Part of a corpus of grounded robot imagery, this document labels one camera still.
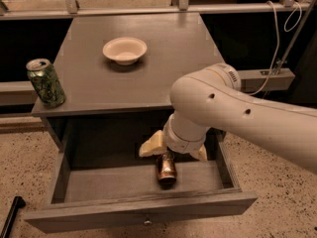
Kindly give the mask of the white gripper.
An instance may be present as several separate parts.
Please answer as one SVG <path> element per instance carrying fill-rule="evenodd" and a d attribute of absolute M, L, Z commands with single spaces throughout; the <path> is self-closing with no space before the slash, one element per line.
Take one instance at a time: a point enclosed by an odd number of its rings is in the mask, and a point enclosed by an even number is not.
<path fill-rule="evenodd" d="M 204 146 L 208 127 L 200 126 L 174 111 L 162 130 L 156 131 L 139 150 L 141 158 L 164 154 L 169 147 L 180 154 L 189 154 L 200 162 L 207 162 Z"/>

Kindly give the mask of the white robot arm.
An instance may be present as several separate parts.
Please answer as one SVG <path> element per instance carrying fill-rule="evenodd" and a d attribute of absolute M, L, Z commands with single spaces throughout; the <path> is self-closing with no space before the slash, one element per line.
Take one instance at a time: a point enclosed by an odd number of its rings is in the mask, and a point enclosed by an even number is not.
<path fill-rule="evenodd" d="M 172 150 L 205 161 L 203 144 L 214 128 L 317 174 L 317 110 L 259 99 L 240 88 L 238 72 L 224 63 L 182 76 L 169 92 L 173 114 L 142 144 L 139 155 Z"/>

